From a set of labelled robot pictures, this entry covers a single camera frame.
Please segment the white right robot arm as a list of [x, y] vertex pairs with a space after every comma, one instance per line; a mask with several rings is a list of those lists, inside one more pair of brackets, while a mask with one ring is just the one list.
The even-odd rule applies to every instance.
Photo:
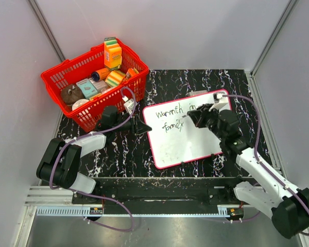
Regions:
[[197, 128], [209, 129], [218, 139], [227, 160], [246, 170], [260, 185], [240, 182], [224, 190], [228, 203], [243, 201], [271, 219], [276, 230], [290, 239], [309, 227], [309, 189], [300, 189], [262, 161], [254, 147], [238, 129], [239, 120], [231, 110], [203, 104], [188, 111]]

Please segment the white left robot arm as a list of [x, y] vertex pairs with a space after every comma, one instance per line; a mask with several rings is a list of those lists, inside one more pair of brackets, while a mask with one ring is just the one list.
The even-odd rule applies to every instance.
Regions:
[[101, 191], [96, 188], [94, 179], [79, 172], [80, 159], [103, 149], [116, 132], [130, 131], [140, 135], [151, 130], [138, 115], [119, 113], [117, 107], [112, 105], [105, 107], [94, 131], [70, 140], [53, 138], [39, 163], [36, 176], [58, 187], [83, 192], [83, 197], [89, 203], [97, 203]]

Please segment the pink framed whiteboard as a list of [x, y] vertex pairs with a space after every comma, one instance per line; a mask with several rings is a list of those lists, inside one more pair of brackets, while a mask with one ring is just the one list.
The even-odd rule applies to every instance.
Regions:
[[189, 110], [214, 103], [213, 94], [218, 92], [228, 94], [227, 90], [216, 90], [143, 109], [144, 122], [152, 127], [147, 134], [158, 169], [222, 153], [219, 139], [211, 131], [196, 128], [190, 117], [182, 118]]

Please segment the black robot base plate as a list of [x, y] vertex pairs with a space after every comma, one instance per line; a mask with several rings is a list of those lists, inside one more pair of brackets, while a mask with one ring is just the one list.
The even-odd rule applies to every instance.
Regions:
[[121, 207], [112, 202], [116, 199], [131, 213], [207, 213], [218, 206], [239, 206], [233, 188], [242, 181], [242, 178], [97, 178], [94, 194], [107, 199], [102, 201], [78, 193], [72, 203]]

